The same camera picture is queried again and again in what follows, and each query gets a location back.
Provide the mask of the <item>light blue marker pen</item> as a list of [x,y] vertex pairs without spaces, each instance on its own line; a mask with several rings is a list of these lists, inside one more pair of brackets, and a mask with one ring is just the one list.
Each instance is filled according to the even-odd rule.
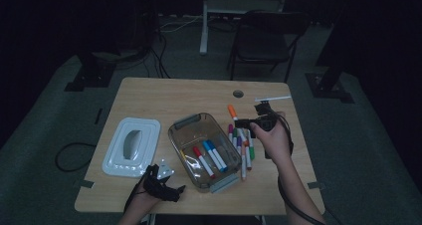
[[202,141],[203,147],[205,148],[205,150],[208,152],[209,156],[211,157],[211,159],[213,160],[214,164],[216,165],[217,169],[220,172],[223,172],[223,166],[220,164],[219,160],[217,159],[217,157],[215,156],[214,152],[212,151],[211,147],[208,144],[207,140]]

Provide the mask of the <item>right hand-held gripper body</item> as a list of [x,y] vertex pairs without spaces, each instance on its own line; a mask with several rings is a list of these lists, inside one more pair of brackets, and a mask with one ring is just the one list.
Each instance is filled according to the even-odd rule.
[[282,125],[282,127],[285,129],[285,131],[290,130],[290,126],[286,119],[275,112],[270,105],[270,101],[277,100],[275,98],[265,98],[265,99],[257,99],[257,102],[259,102],[258,105],[255,105],[255,110],[258,115],[258,121],[260,127],[264,131],[270,131],[272,130],[276,123],[279,121]]

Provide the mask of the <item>person's left hand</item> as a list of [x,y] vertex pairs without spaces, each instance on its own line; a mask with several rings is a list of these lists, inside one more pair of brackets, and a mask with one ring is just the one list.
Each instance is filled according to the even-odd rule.
[[136,187],[128,210],[136,215],[148,213],[158,202],[159,198],[150,195],[140,184]]

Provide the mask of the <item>dark equipment with red light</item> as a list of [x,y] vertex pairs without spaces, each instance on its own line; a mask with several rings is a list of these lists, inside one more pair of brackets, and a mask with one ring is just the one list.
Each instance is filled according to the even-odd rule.
[[134,0],[134,14],[133,43],[141,48],[149,48],[158,27],[156,0]]

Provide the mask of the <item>orange marker pen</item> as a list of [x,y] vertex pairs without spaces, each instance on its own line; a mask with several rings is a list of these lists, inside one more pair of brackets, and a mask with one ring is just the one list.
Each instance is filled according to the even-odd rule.
[[238,130],[238,134],[241,136],[241,139],[242,139],[243,144],[247,145],[247,144],[248,144],[248,140],[247,140],[246,135],[244,134],[243,129],[242,129],[242,128],[240,128],[240,126],[237,126],[237,125],[236,125],[236,122],[237,122],[239,119],[238,119],[238,116],[237,116],[237,113],[236,113],[236,111],[235,111],[234,107],[233,107],[232,105],[227,105],[227,109],[228,109],[228,111],[229,111],[229,114],[230,114],[230,116],[231,116],[232,120],[235,122],[235,127],[236,127],[236,128],[237,128],[237,130]]

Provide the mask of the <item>red marker pen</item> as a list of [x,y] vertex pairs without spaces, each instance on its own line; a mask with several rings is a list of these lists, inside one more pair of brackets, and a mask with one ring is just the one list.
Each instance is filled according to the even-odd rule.
[[210,168],[210,166],[208,165],[208,163],[206,162],[206,160],[204,159],[204,157],[202,156],[201,151],[199,150],[199,148],[197,146],[193,146],[193,151],[195,153],[195,155],[198,157],[198,159],[200,160],[200,162],[202,163],[204,169],[206,170],[206,172],[208,173],[208,175],[214,179],[215,178],[215,174],[212,171],[212,169]]

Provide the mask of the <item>black folding chair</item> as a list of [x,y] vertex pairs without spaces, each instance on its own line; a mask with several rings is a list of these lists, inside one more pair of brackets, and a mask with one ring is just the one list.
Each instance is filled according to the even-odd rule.
[[272,65],[287,63],[283,82],[288,81],[298,40],[311,25],[304,12],[251,10],[239,20],[226,69],[234,79],[235,66],[241,64]]

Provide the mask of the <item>peach marker pen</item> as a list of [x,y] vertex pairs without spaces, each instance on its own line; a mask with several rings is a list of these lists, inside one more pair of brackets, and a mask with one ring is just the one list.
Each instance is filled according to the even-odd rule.
[[245,151],[245,146],[241,145],[241,160],[242,160],[242,165],[241,165],[241,177],[242,180],[246,180],[247,179],[247,166],[246,166],[246,151]]

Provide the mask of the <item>transparent grey storage box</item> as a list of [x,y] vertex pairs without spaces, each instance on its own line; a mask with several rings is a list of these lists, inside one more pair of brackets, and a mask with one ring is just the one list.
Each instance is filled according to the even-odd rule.
[[[224,161],[228,166],[228,170],[225,172],[220,172],[217,169],[202,144],[204,140],[211,140],[217,149],[217,137],[219,135],[222,135],[226,140],[234,160],[233,163],[226,163]],[[168,136],[191,182],[198,191],[217,193],[240,180],[238,172],[242,165],[241,157],[225,131],[211,114],[202,112],[177,120],[169,128]],[[215,174],[214,179],[208,175],[202,163],[195,155],[193,146],[197,146],[201,151],[202,156]],[[180,151],[185,153],[190,164],[185,163]]]

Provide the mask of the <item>black stand base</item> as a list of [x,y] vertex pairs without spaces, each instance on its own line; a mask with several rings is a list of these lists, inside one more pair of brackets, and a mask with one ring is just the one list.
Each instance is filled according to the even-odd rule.
[[116,64],[96,57],[91,52],[77,54],[81,67],[75,78],[67,83],[66,92],[82,92],[85,88],[107,88]]
[[338,99],[344,104],[353,104],[354,100],[341,82],[323,74],[306,73],[306,79],[315,98]]

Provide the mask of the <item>brown marker pen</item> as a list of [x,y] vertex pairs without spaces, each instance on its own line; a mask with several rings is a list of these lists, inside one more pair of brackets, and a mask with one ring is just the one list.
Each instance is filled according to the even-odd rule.
[[250,154],[249,142],[245,142],[246,166],[247,170],[252,170],[252,160]]

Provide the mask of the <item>white box lid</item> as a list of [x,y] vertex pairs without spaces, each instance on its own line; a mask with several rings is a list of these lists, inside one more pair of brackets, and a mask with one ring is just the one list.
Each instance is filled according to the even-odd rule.
[[140,177],[152,162],[160,130],[156,119],[124,118],[108,146],[103,172],[112,176]]

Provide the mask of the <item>dark blue marker pen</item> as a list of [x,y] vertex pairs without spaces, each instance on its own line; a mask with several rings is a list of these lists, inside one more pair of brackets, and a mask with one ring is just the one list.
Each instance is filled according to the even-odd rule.
[[215,154],[215,156],[216,156],[219,164],[221,165],[220,171],[223,171],[223,172],[227,171],[228,170],[228,166],[226,165],[226,163],[222,159],[222,157],[219,154],[218,150],[215,148],[214,143],[211,140],[207,140],[207,143],[208,143],[209,147],[212,149],[213,153]]

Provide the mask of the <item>light green marker pen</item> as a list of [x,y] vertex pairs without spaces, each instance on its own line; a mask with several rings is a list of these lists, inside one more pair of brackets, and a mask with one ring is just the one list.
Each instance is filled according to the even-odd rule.
[[247,130],[247,136],[248,136],[248,141],[249,141],[250,158],[251,160],[253,160],[255,159],[254,141],[252,139],[252,133],[249,129]]

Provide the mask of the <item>white metal stand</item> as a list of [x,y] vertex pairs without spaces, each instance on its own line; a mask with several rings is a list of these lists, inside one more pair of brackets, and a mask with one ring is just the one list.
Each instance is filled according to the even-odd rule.
[[208,51],[208,14],[244,14],[253,9],[264,9],[282,12],[286,0],[203,0],[202,33],[199,54],[204,56]]

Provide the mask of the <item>person's right hand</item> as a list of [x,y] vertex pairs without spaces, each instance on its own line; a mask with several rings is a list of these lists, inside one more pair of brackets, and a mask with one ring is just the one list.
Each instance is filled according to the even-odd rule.
[[263,145],[267,154],[277,166],[287,167],[289,164],[293,163],[291,159],[289,137],[283,124],[279,120],[270,131],[263,130],[254,122],[250,123],[250,127],[257,139]]

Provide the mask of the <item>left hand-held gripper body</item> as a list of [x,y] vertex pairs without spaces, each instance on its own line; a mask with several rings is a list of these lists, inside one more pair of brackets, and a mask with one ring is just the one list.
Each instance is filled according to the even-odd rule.
[[166,201],[167,197],[175,196],[173,188],[166,181],[174,171],[162,160],[159,164],[149,165],[143,175],[143,188],[152,196]]

